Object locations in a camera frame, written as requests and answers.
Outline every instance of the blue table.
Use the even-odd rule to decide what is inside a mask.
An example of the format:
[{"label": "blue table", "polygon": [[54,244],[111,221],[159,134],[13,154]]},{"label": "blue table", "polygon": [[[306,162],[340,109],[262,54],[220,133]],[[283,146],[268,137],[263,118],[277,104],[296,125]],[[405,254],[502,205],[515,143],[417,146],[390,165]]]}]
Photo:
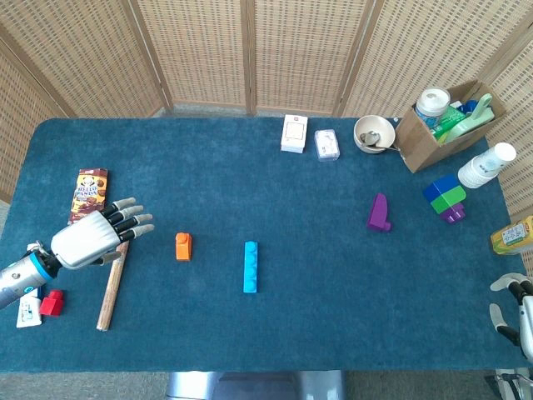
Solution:
[{"label": "blue table", "polygon": [[[422,196],[486,149],[411,174],[397,152],[369,155],[354,118],[312,118],[306,151],[280,152],[280,118],[63,120],[30,143],[0,242],[0,265],[67,222],[79,168],[110,171],[108,200],[135,196],[156,230],[136,240],[111,329],[95,329],[109,266],[62,270],[61,317],[15,328],[0,312],[0,371],[457,369],[526,365],[491,326],[492,293],[519,257],[488,236],[509,222],[497,181],[468,190],[466,220],[441,221]],[[334,128],[335,162],[313,133]],[[366,229],[376,193],[391,232]],[[193,236],[177,262],[177,232]],[[259,243],[258,294],[242,292],[244,242]]]}]

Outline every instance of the orange block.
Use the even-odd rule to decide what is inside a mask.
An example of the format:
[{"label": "orange block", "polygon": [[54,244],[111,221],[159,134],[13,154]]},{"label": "orange block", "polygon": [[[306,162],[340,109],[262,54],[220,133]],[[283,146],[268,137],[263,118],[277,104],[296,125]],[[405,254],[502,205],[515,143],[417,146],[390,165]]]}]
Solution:
[{"label": "orange block", "polygon": [[192,236],[190,233],[179,232],[176,235],[176,260],[191,261]]}]

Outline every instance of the robotic hand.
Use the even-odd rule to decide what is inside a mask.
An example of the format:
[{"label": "robotic hand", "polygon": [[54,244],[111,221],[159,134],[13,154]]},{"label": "robotic hand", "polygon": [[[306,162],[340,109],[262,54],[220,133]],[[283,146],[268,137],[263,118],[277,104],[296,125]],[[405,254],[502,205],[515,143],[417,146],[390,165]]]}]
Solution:
[{"label": "robotic hand", "polygon": [[509,339],[522,350],[522,354],[533,363],[533,283],[520,273],[507,273],[491,284],[491,291],[509,289],[518,302],[520,312],[520,331],[508,326],[501,315],[500,306],[489,306],[492,324],[497,332]]},{"label": "robotic hand", "polygon": [[154,228],[138,226],[152,215],[135,215],[142,211],[135,201],[133,197],[119,200],[65,227],[53,236],[51,251],[40,242],[29,244],[19,261],[0,271],[0,309],[55,278],[61,267],[78,269],[119,258],[120,252],[112,251],[118,244]]}]

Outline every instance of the bowl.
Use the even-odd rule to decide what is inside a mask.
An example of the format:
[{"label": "bowl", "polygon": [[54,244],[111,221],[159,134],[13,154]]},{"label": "bowl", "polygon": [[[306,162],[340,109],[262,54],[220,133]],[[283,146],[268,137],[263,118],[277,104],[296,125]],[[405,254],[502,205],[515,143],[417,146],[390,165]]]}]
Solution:
[{"label": "bowl", "polygon": [[[380,140],[375,146],[365,146],[359,136],[362,133],[374,131],[380,134]],[[353,127],[353,140],[361,151],[369,154],[378,154],[389,148],[396,139],[394,127],[384,117],[379,115],[366,115],[357,120],[356,126]]]}]

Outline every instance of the blue block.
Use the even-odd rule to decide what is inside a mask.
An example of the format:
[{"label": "blue block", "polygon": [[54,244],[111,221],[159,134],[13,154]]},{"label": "blue block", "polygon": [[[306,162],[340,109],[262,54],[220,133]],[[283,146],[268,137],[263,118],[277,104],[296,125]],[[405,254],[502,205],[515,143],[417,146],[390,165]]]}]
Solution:
[{"label": "blue block", "polygon": [[257,242],[244,243],[244,293],[257,293]]},{"label": "blue block", "polygon": [[422,192],[426,200],[431,203],[438,198],[441,194],[448,192],[449,190],[460,186],[461,184],[457,180],[454,174],[446,175],[434,181],[430,186],[426,187]]}]

